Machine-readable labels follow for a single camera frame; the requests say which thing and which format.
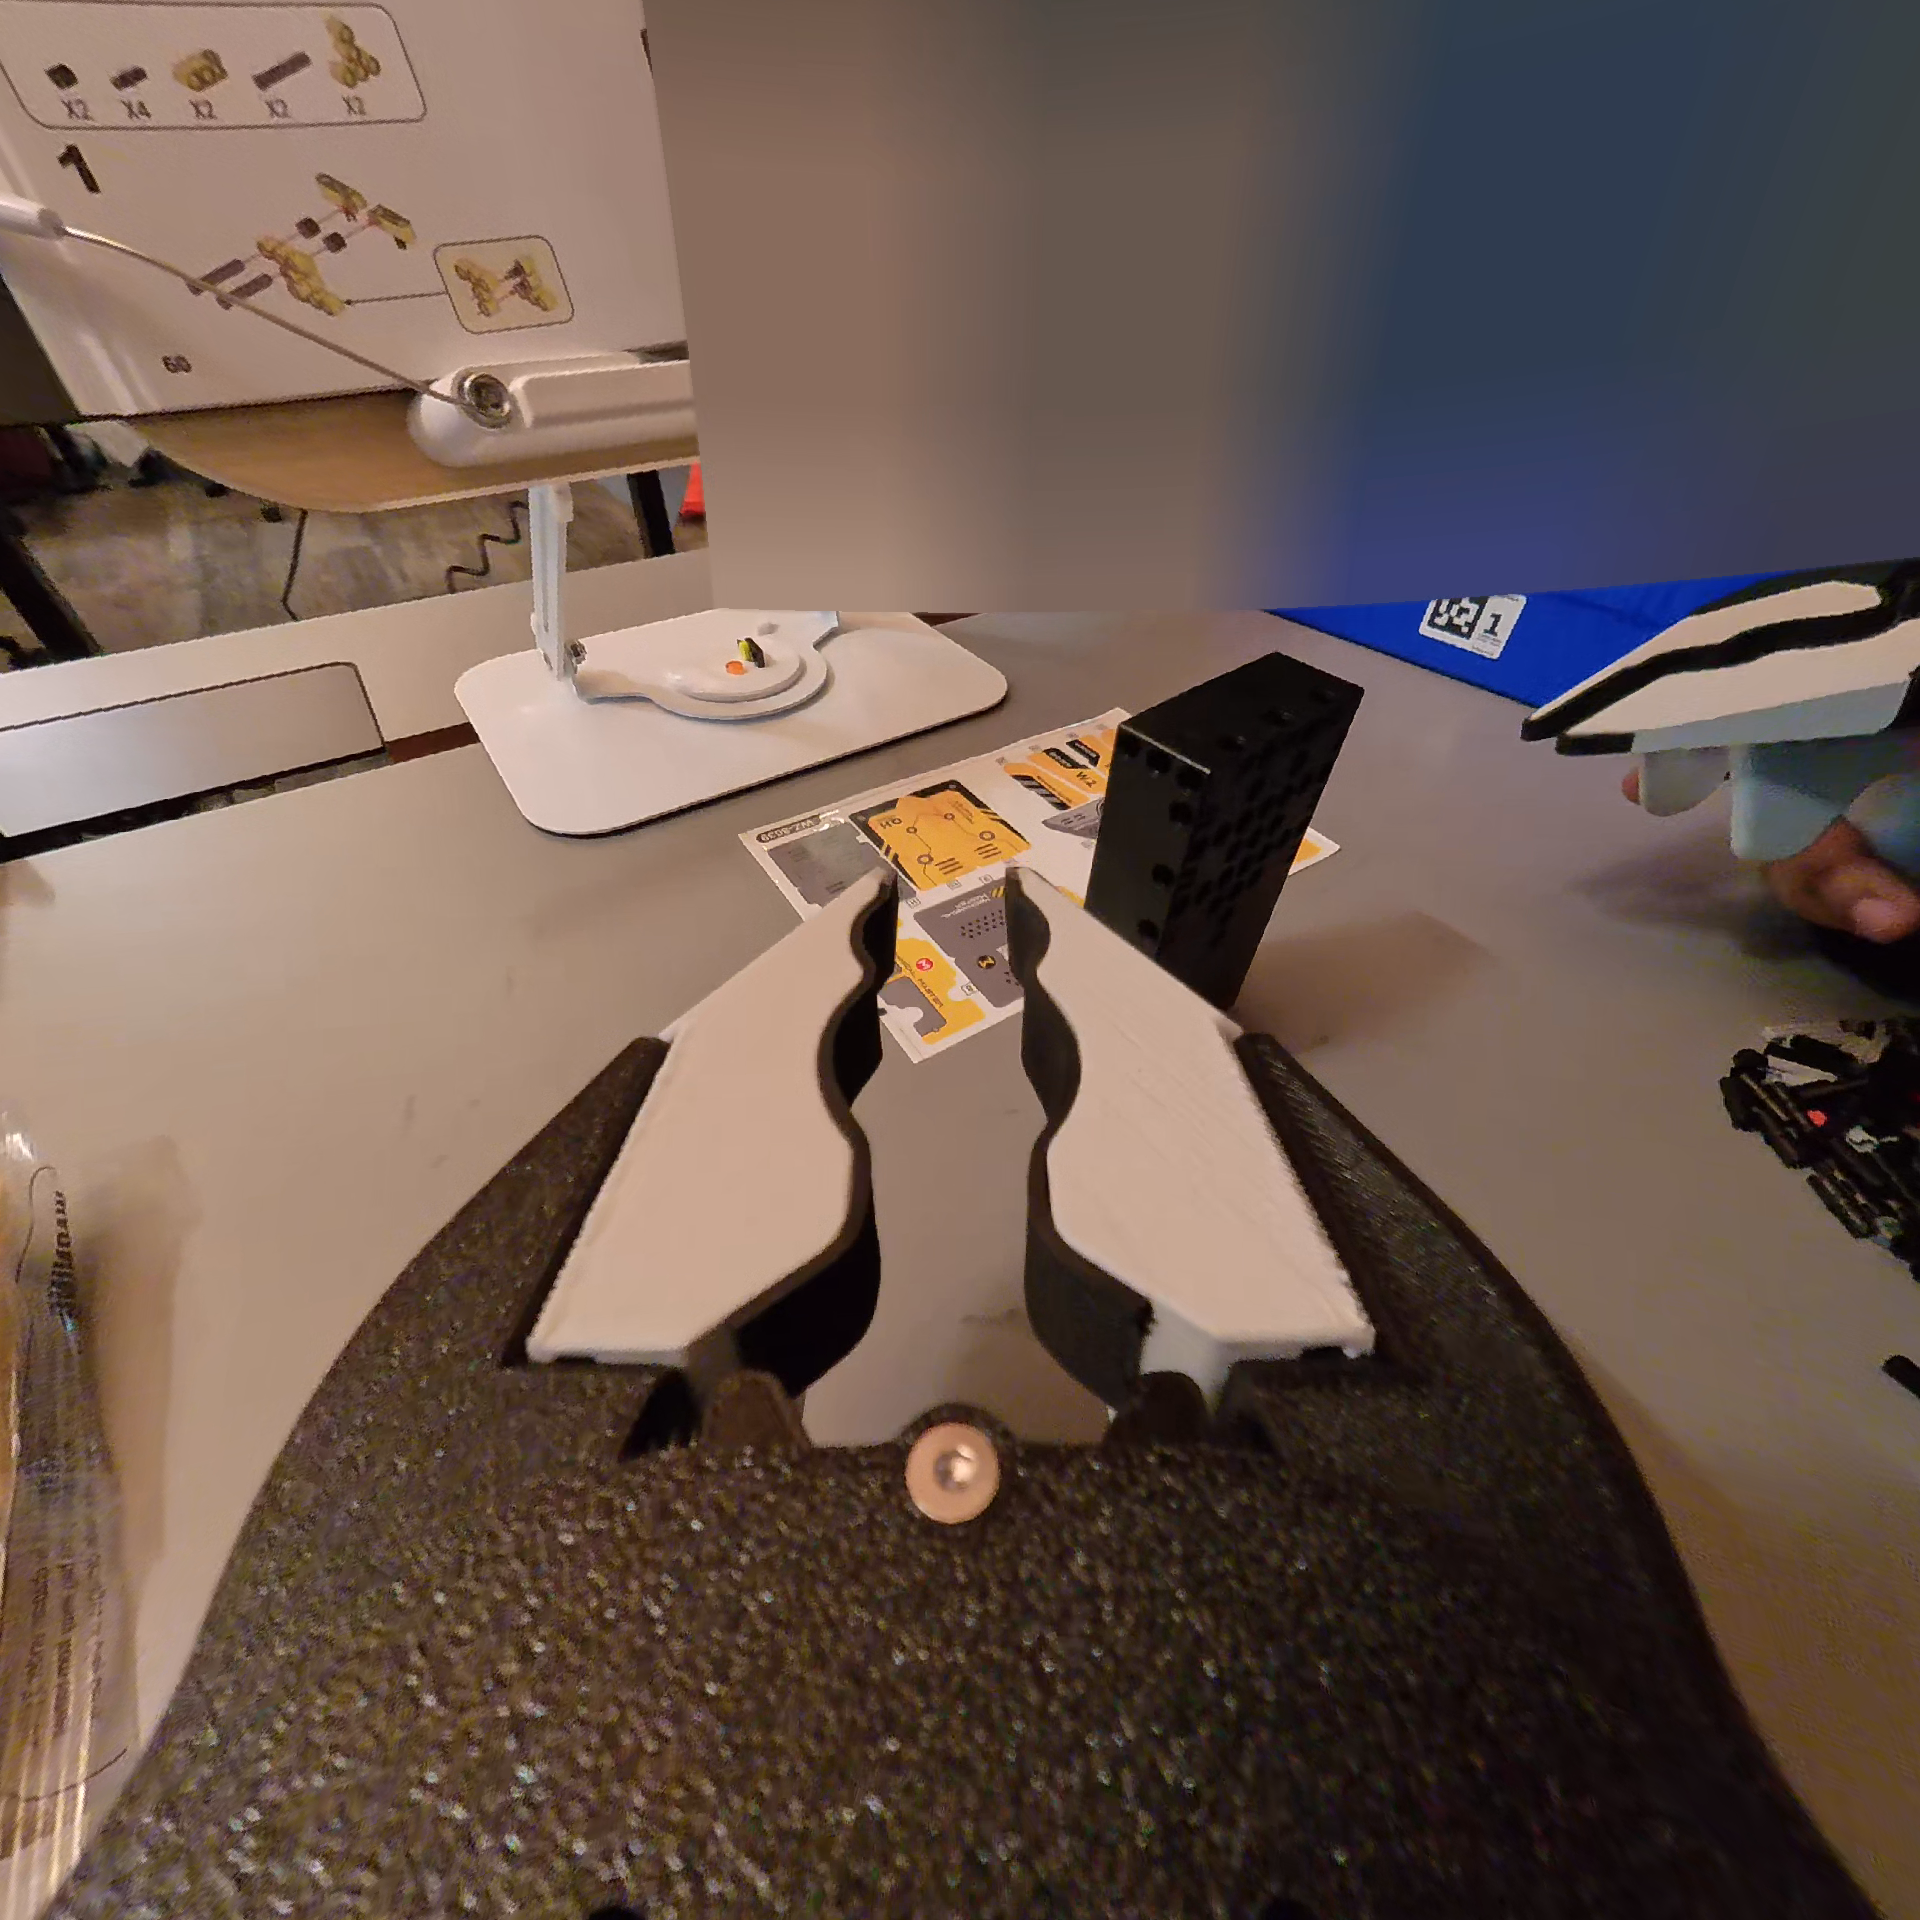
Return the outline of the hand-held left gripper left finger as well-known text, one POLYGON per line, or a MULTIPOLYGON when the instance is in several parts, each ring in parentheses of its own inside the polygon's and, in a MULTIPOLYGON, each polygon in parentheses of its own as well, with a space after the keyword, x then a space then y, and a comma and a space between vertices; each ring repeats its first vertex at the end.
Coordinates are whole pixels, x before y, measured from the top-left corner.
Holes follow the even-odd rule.
POLYGON ((526 1337, 531 1362, 744 1359, 796 1289, 855 1261, 896 877, 867 870, 663 1031, 663 1057, 526 1337))

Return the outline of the pile of black red pins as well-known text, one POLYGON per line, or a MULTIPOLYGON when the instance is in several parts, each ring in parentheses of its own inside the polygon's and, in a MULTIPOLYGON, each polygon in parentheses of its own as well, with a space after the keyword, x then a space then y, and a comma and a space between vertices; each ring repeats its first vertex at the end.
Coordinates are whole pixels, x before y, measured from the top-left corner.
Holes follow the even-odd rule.
POLYGON ((1918 1021, 1771 1026, 1718 1081, 1757 1135, 1860 1240, 1918 1270, 1918 1021))

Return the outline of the instruction booklet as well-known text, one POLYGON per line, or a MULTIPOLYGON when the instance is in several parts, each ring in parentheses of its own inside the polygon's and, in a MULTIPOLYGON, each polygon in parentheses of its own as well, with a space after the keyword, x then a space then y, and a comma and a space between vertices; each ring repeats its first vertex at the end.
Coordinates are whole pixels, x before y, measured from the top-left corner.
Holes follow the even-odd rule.
POLYGON ((639 2, 2 6, 4 425, 686 342, 639 2))

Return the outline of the black perforated block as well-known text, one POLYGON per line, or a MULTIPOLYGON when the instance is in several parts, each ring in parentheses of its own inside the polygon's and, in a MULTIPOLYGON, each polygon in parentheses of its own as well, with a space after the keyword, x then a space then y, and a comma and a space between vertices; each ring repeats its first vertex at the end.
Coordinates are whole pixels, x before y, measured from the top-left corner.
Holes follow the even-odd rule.
POLYGON ((1360 701, 1360 686, 1268 653, 1127 717, 1086 911, 1230 1010, 1360 701))

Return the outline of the blue plastic storage bin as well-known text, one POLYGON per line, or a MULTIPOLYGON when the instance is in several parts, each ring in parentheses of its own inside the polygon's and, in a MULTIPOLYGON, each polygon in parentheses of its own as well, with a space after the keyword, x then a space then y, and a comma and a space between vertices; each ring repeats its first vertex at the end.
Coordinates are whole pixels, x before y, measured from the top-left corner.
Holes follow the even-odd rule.
POLYGON ((1283 607, 1317 633, 1538 709, 1642 657, 1648 640, 1739 590, 1782 575, 1728 575, 1570 591, 1454 594, 1426 602, 1283 607))

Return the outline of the white book stand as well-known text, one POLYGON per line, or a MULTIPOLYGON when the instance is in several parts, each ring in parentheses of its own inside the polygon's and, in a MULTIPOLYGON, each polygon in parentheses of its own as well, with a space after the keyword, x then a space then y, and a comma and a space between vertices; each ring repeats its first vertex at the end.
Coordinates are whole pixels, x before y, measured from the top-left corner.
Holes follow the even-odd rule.
POLYGON ((404 431, 435 477, 524 481, 533 553, 531 640, 468 663, 453 699, 519 815, 558 835, 604 835, 990 712, 1006 675, 914 614, 714 607, 571 633, 565 611, 573 487, 692 427, 684 349, 480 359, 403 374, 32 198, 4 195, 4 233, 99 249, 250 313, 404 389, 404 431), (741 637, 768 665, 725 671, 741 637))

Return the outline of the person's right hand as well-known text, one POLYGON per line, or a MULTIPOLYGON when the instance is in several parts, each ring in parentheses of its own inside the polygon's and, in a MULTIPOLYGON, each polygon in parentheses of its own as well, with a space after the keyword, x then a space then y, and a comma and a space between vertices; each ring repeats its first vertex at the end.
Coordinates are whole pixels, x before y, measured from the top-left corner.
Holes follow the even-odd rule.
POLYGON ((1789 913, 1863 944, 1892 946, 1918 933, 1918 890, 1846 818, 1805 848, 1763 863, 1765 885, 1789 913))

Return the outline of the clear bag of yellow beams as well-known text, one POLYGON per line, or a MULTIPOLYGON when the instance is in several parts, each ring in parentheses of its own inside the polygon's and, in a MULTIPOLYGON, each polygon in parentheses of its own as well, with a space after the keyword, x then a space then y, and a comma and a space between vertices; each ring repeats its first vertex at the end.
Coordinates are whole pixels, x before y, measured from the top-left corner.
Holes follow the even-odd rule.
POLYGON ((54 1886, 138 1751, 124 1502, 63 1177, 13 1120, 4 1198, 4 1879, 54 1886))

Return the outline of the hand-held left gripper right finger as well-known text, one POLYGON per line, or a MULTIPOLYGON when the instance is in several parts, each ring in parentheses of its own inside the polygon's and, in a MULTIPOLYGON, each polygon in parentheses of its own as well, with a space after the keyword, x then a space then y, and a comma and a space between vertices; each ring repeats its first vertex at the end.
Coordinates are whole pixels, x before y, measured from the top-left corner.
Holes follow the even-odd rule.
POLYGON ((1246 1362, 1372 1357, 1376 1323, 1236 1021, 1038 870, 1003 885, 1043 1113, 1024 1239, 1043 1347, 1109 1413, 1151 1376, 1215 1413, 1246 1362))

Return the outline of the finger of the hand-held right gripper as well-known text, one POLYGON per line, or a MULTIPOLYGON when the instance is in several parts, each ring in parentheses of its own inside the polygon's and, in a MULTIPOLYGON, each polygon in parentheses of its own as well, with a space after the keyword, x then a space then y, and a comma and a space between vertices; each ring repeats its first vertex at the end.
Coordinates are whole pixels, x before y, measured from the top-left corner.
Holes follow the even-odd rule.
POLYGON ((1638 665, 1674 675, 1876 640, 1915 619, 1918 560, 1789 574, 1739 590, 1648 640, 1638 665))
POLYGON ((1918 667, 1914 617, 1882 633, 1701 663, 1632 689, 1573 691, 1522 723, 1566 754, 1722 749, 1891 731, 1918 667))

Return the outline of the yellow grey sticker sheet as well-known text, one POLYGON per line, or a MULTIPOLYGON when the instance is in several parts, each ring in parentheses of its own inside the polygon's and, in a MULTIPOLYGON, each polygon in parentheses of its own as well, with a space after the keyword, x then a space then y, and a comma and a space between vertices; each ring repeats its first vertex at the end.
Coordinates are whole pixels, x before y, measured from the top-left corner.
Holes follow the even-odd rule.
MULTIPOLYGON (((747 829, 741 846, 805 918, 868 870, 899 887, 882 1031, 911 1063, 955 1050, 1022 1010, 1006 873, 1028 869, 1086 905, 1125 711, 1024 735, 830 806, 747 829)), ((1336 849, 1310 823, 1287 873, 1336 849)))

